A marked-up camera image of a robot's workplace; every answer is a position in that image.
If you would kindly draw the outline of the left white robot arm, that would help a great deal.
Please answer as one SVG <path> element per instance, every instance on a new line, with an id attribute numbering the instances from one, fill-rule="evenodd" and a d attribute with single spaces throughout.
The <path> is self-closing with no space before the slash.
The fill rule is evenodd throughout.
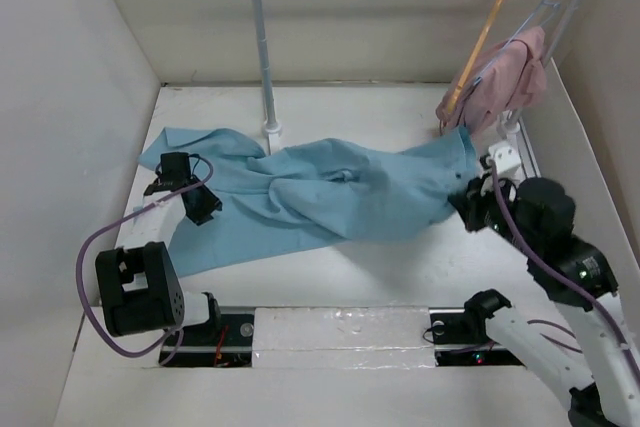
<path id="1" fill-rule="evenodd" d="M 169 245 L 179 224 L 200 227 L 222 209 L 206 186 L 213 166 L 200 155 L 165 153 L 155 175 L 130 219 L 129 236 L 95 259 L 104 321 L 114 337 L 169 331 L 183 323 L 186 301 Z"/>

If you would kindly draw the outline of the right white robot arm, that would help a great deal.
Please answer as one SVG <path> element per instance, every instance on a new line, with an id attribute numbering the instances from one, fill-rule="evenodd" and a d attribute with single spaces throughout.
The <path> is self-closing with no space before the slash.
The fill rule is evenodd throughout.
<path id="1" fill-rule="evenodd" d="M 449 201 L 467 231 L 488 228 L 526 257 L 529 275 L 568 324 L 584 360 L 553 346 L 494 289 L 465 302 L 465 334 L 514 355 L 554 394 L 571 425 L 638 425 L 639 349 L 609 262 L 573 232 L 576 205 L 565 189 L 542 177 L 514 184 L 486 174 Z"/>

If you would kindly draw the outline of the light blue trousers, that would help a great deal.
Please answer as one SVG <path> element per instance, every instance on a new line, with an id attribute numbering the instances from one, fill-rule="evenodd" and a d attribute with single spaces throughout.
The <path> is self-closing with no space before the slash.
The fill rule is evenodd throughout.
<path id="1" fill-rule="evenodd" d="M 478 170 L 464 128 L 397 153 L 328 138 L 272 155 L 232 129 L 166 128 L 140 155 L 186 152 L 221 200 L 213 220 L 180 223 L 169 246 L 179 276 L 344 241 L 410 240 L 449 218 L 449 196 Z"/>

